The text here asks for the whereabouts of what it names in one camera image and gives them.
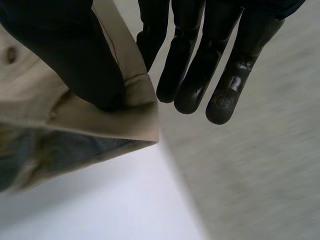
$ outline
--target gloved hand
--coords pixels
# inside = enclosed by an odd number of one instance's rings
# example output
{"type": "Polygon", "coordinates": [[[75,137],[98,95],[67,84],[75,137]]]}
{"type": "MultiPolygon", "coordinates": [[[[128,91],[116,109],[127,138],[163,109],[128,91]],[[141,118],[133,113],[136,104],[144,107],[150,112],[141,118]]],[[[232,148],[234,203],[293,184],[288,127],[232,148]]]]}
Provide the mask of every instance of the gloved hand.
{"type": "MultiPolygon", "coordinates": [[[[174,101],[183,114],[194,113],[241,16],[233,50],[206,108],[209,121],[226,123],[263,47],[304,1],[172,0],[175,33],[157,86],[158,99],[163,103],[174,101]],[[203,12],[202,39],[187,71],[203,12]]],[[[143,31],[136,42],[149,71],[166,38],[170,0],[138,3],[143,31]]]]}

